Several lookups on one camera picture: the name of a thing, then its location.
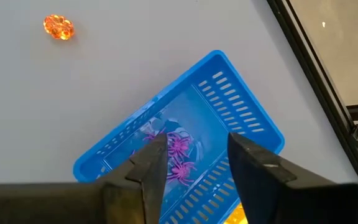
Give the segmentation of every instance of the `metal frame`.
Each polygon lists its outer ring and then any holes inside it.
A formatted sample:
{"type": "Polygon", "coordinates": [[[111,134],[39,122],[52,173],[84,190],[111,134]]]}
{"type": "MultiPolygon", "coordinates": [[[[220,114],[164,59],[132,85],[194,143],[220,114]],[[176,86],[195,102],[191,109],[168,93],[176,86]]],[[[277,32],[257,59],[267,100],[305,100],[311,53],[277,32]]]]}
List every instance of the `metal frame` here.
{"type": "Polygon", "coordinates": [[[358,142],[352,135],[356,125],[338,97],[333,82],[314,50],[290,0],[267,0],[267,2],[358,175],[358,142]]]}

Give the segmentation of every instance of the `yellow object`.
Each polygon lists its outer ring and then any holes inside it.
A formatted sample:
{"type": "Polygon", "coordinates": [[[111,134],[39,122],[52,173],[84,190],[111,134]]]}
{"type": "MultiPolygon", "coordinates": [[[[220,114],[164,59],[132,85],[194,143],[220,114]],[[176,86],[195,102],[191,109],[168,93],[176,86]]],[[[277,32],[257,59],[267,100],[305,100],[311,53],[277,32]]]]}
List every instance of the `yellow object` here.
{"type": "Polygon", "coordinates": [[[241,203],[236,207],[236,209],[234,209],[224,224],[248,224],[247,217],[241,203]]]}
{"type": "Polygon", "coordinates": [[[44,29],[55,39],[68,40],[74,35],[73,23],[64,16],[47,16],[44,19],[44,29]]]}

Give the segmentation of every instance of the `white surface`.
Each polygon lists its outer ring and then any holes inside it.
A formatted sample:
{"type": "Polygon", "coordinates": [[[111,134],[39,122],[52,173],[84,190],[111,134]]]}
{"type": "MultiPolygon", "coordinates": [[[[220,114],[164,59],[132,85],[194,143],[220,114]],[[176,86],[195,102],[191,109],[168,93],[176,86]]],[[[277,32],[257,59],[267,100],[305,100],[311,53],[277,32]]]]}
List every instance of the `white surface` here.
{"type": "Polygon", "coordinates": [[[74,181],[76,158],[209,51],[225,51],[282,130],[282,156],[358,181],[262,0],[0,1],[0,182],[74,181]],[[63,42],[48,14],[74,22],[63,42]]]}

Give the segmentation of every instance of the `plastic spider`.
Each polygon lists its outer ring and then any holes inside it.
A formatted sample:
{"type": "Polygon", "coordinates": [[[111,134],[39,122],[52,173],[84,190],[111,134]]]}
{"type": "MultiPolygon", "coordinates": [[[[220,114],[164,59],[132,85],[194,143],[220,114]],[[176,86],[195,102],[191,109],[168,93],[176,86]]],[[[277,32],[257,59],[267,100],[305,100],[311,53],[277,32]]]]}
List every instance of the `plastic spider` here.
{"type": "Polygon", "coordinates": [[[146,134],[147,136],[145,138],[143,138],[143,141],[145,140],[153,140],[155,139],[155,137],[158,135],[158,134],[161,134],[165,131],[165,128],[163,128],[161,131],[159,131],[157,134],[154,134],[154,133],[151,133],[151,134],[146,134]]]}
{"type": "Polygon", "coordinates": [[[173,158],[173,167],[171,168],[171,174],[167,175],[168,183],[173,180],[178,180],[181,184],[189,186],[186,182],[193,182],[194,180],[188,180],[190,176],[190,169],[196,170],[194,162],[180,162],[176,157],[173,158]]]}
{"type": "Polygon", "coordinates": [[[168,155],[170,157],[187,157],[186,151],[189,150],[190,137],[181,137],[177,133],[168,133],[170,144],[168,146],[168,155]]]}

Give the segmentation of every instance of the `orange gem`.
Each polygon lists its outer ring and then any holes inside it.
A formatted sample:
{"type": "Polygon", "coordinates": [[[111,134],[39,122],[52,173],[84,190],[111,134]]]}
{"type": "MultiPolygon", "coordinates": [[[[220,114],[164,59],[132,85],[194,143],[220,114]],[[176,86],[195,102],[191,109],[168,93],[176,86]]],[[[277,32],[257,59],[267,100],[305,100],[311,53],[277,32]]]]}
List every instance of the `orange gem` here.
{"type": "Polygon", "coordinates": [[[64,16],[47,16],[44,19],[44,28],[55,39],[68,40],[74,35],[73,23],[64,16]]]}

